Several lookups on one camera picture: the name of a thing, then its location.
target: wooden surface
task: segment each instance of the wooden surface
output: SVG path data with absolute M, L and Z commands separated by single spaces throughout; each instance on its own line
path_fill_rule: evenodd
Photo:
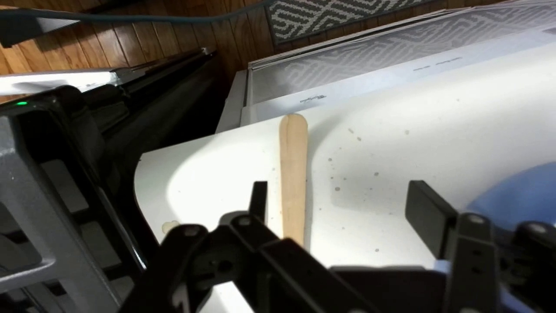
M 0 0 L 4 6 L 84 10 L 103 0 Z M 259 0 L 145 0 L 112 13 L 218 15 Z M 0 74 L 60 69 L 134 65 L 200 46 L 218 48 L 232 81 L 249 60 L 305 46 L 379 24 L 447 6 L 492 3 L 496 0 L 437 0 L 378 18 L 350 24 L 312 38 L 275 46 L 263 8 L 211 25 L 186 24 L 79 24 L 11 48 L 0 46 Z
M 308 199 L 308 121 L 287 114 L 280 121 L 280 180 L 284 234 L 305 246 Z

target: popsicle stick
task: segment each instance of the popsicle stick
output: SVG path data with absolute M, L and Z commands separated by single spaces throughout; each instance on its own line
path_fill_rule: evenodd
M 306 243 L 308 121 L 287 114 L 280 123 L 284 236 Z

